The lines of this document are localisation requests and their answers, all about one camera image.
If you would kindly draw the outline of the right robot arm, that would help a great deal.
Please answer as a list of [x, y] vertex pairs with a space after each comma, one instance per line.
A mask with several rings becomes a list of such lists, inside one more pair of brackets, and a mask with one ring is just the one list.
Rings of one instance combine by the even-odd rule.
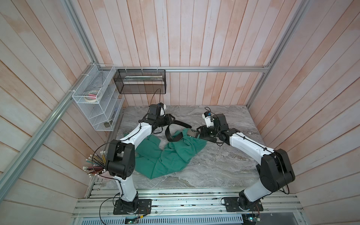
[[238, 129], [229, 128], [226, 117], [206, 111], [202, 114], [204, 126], [197, 128], [198, 137], [213, 143], [220, 141], [247, 154], [258, 164], [259, 180], [239, 193], [239, 206], [249, 210], [259, 199], [288, 187], [295, 174], [286, 151], [266, 147]]

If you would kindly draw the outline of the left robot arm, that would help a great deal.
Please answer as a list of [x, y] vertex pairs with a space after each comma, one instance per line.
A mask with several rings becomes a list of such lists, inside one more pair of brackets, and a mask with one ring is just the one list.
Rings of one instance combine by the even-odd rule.
[[163, 103], [150, 105], [147, 114], [139, 120], [137, 127], [120, 140], [112, 140], [107, 151], [105, 169], [116, 180], [121, 191], [120, 199], [133, 202], [137, 195], [132, 173], [136, 166], [136, 147], [159, 127], [171, 123]]

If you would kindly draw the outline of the green trousers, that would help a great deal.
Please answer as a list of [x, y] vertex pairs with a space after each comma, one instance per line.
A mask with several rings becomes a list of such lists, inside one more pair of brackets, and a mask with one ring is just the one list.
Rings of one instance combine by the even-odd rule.
[[135, 170], [149, 179], [180, 172], [187, 167], [191, 159], [206, 146], [207, 141], [189, 136], [188, 129], [176, 131], [183, 134], [177, 142], [168, 142], [163, 149], [160, 139], [155, 135], [147, 136], [136, 147]]

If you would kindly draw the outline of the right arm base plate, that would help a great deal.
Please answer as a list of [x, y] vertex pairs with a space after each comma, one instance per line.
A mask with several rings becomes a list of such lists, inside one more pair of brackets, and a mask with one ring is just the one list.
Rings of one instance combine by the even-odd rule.
[[227, 212], [262, 212], [263, 205], [260, 200], [249, 202], [244, 197], [223, 197], [221, 204], [226, 207]]

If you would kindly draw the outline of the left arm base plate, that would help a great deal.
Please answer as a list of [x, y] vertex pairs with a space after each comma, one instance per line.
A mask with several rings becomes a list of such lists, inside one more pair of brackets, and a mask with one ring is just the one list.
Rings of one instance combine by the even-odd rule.
[[118, 199], [115, 202], [113, 210], [114, 215], [130, 215], [130, 214], [142, 214], [148, 215], [152, 210], [151, 199], [135, 199], [132, 202], [127, 202], [122, 199]]

